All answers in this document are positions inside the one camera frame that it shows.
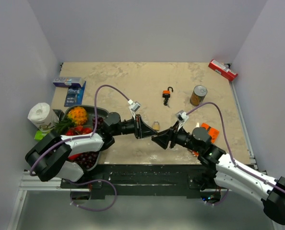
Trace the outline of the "brass padlock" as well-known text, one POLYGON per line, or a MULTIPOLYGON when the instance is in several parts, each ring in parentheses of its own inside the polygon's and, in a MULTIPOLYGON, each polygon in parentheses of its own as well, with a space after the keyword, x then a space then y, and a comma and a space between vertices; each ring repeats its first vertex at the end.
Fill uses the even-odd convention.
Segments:
POLYGON ((154 121, 152 129, 159 131, 160 130, 160 123, 158 121, 154 121))

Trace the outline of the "orange black padlock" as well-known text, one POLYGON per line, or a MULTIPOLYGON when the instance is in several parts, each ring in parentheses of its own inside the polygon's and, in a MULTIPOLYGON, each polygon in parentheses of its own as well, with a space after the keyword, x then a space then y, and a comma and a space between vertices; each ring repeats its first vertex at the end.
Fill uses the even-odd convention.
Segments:
POLYGON ((170 98, 171 93, 174 91, 172 87, 168 87, 166 90, 163 90, 162 97, 165 99, 170 98))

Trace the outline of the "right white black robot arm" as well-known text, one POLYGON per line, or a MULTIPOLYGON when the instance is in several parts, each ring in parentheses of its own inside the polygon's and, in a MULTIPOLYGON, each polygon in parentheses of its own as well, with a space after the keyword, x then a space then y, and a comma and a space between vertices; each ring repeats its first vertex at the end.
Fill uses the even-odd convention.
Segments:
POLYGON ((285 178, 270 177, 242 164, 212 143, 205 128, 196 127, 192 133, 171 127, 152 137, 163 149, 180 145, 198 153, 198 160, 211 172, 206 173, 203 184, 216 185, 238 193, 256 202, 272 221, 285 225, 285 178))

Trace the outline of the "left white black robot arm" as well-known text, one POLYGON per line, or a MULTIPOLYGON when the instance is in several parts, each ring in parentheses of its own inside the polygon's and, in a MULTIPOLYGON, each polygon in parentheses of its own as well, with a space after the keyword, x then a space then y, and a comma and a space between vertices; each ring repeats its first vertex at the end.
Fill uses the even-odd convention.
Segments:
POLYGON ((115 136, 133 134, 137 139, 142 139, 156 133, 143 122, 140 115, 122 121, 120 115, 113 112, 103 119, 95 133, 65 136, 50 132, 26 154, 25 160, 31 167, 31 176, 37 176, 43 182, 58 177, 83 188, 88 184, 85 172, 89 168, 85 163, 76 163, 74 156, 107 150, 115 143, 115 136))

